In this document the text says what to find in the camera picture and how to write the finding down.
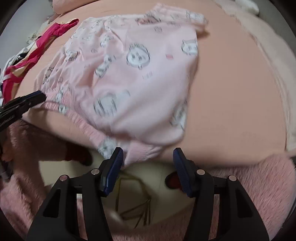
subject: pink blanket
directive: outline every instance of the pink blanket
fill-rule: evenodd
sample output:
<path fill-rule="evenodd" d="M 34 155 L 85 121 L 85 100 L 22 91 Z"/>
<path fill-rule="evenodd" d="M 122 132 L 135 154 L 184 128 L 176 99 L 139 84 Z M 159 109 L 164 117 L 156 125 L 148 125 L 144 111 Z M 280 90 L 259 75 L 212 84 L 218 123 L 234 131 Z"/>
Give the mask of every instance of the pink blanket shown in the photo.
<path fill-rule="evenodd" d="M 23 121 L 10 126 L 10 135 L 15 155 L 15 172 L 8 184 L 1 185 L 0 207 L 12 226 L 22 237 L 25 237 L 34 215 L 46 197 L 38 160 L 62 160 L 65 157 L 66 144 Z M 272 239 L 281 228 L 295 199 L 294 168 L 292 161 L 286 156 L 273 155 L 255 166 L 213 169 L 210 173 L 219 177 L 235 175 L 240 180 L 259 211 Z M 184 237 L 191 210 L 192 206 L 189 206 L 174 216 L 147 228 L 124 231 L 112 229 L 113 239 L 180 241 Z M 81 204 L 78 205 L 78 215 L 81 237 L 86 238 Z M 216 197 L 211 238 L 215 236 L 217 221 L 218 198 Z"/>

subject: wrinkled fabric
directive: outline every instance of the wrinkled fabric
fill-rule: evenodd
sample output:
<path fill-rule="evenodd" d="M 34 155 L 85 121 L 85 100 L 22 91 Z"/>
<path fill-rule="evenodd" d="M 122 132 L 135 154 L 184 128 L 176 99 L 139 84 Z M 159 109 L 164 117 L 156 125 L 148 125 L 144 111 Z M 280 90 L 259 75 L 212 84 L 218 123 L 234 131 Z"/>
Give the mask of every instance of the wrinkled fabric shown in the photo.
<path fill-rule="evenodd" d="M 146 160 L 184 136 L 202 14 L 157 4 L 144 15 L 88 18 L 38 75 L 44 107 L 77 124 L 109 158 Z"/>

